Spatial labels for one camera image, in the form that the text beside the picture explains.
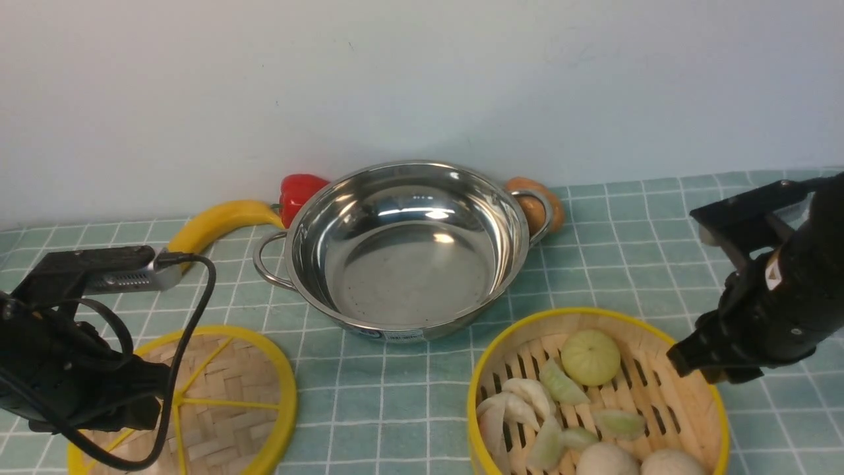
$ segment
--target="pot handle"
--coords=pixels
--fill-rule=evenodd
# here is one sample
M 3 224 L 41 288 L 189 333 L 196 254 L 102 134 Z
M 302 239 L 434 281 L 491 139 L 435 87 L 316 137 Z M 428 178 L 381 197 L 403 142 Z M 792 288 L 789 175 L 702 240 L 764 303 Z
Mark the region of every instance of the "pot handle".
M 554 208 L 551 206 L 551 202 L 545 198 L 544 194 L 541 194 L 533 189 L 515 189 L 511 191 L 510 194 L 517 198 L 519 196 L 529 196 L 531 198 L 538 199 L 539 203 L 542 203 L 542 208 L 545 210 L 545 221 L 542 223 L 539 231 L 536 231 L 536 233 L 530 237 L 529 246 L 533 247 L 536 243 L 542 241 L 542 238 L 548 234 L 548 231 L 551 228 L 551 222 L 554 220 Z
M 257 270 L 258 275 L 260 275 L 263 280 L 287 290 L 292 290 L 293 292 L 298 292 L 296 290 L 296 286 L 293 285 L 293 282 L 289 279 L 284 279 L 283 277 L 276 276 L 269 270 L 267 270 L 267 266 L 264 265 L 263 259 L 261 254 L 263 253 L 263 249 L 267 247 L 267 244 L 270 244 L 272 241 L 278 241 L 279 239 L 284 239 L 287 237 L 287 230 L 284 229 L 282 231 L 276 232 L 274 234 L 270 234 L 265 238 L 261 239 L 258 245 L 255 247 L 255 251 L 252 252 L 252 264 L 255 265 L 255 270 Z

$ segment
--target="white wall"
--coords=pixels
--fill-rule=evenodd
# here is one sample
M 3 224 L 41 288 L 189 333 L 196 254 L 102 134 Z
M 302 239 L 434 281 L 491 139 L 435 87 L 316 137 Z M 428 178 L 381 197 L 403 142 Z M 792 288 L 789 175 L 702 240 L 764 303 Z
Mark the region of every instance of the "white wall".
M 844 160 L 842 0 L 0 0 L 0 224 L 407 157 L 549 184 Z

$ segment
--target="bamboo steamer basket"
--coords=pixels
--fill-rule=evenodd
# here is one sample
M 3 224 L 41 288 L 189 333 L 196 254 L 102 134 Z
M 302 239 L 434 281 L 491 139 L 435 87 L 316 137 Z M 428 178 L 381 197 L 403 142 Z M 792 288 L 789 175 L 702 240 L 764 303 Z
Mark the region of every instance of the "bamboo steamer basket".
M 143 359 L 171 363 L 181 331 L 136 350 Z M 288 359 L 267 337 L 245 328 L 198 327 L 187 344 L 176 380 L 167 441 L 147 474 L 274 472 L 295 428 L 297 394 Z M 140 460 L 148 455 L 152 431 L 84 431 L 110 453 Z M 68 445 L 71 475 L 123 473 Z
M 729 431 L 727 414 L 714 385 L 699 372 L 680 378 L 666 357 L 674 340 L 660 330 L 599 308 L 558 308 L 531 315 L 504 330 L 486 349 L 474 370 L 468 390 L 468 442 L 474 472 L 500 475 L 481 439 L 475 407 L 500 392 L 510 378 L 538 379 L 549 358 L 560 357 L 566 338 L 578 330 L 597 329 L 612 336 L 621 351 L 621 371 L 606 385 L 587 388 L 591 403 L 558 405 L 561 427 L 582 426 L 604 441 L 629 451 L 639 462 L 655 450 L 684 450 L 707 473 L 727 473 Z M 592 411 L 621 409 L 639 412 L 647 421 L 646 434 L 623 441 L 600 434 Z M 505 444 L 511 469 L 517 475 L 542 475 L 526 467 L 536 433 L 517 423 L 505 423 Z M 568 450 L 556 471 L 575 475 L 579 455 Z

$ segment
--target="white label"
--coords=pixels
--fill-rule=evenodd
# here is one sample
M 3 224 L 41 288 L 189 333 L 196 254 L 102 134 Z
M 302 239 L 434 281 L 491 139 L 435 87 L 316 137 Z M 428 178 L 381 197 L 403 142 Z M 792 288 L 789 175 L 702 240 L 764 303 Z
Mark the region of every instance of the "white label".
M 422 330 L 382 331 L 381 333 L 384 334 L 384 339 L 387 341 L 400 341 L 402 343 L 425 341 Z

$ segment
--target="steamed bun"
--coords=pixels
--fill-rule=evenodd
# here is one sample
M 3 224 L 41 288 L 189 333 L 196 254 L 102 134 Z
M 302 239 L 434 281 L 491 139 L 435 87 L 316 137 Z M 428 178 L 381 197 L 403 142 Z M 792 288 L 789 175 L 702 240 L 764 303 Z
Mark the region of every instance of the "steamed bun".
M 693 456 L 675 449 L 653 452 L 641 464 L 641 475 L 706 475 Z
M 598 442 L 581 453 L 577 475 L 639 475 L 639 463 L 621 447 Z

